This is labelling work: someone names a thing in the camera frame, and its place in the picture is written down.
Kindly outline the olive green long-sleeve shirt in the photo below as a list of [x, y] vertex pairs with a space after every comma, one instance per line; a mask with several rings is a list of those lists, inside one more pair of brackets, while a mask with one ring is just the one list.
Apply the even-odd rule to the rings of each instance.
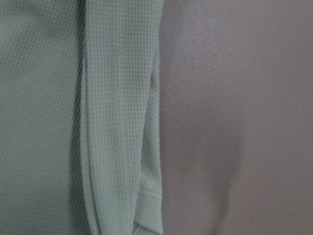
[[1, 234], [163, 233], [162, 8], [1, 1]]

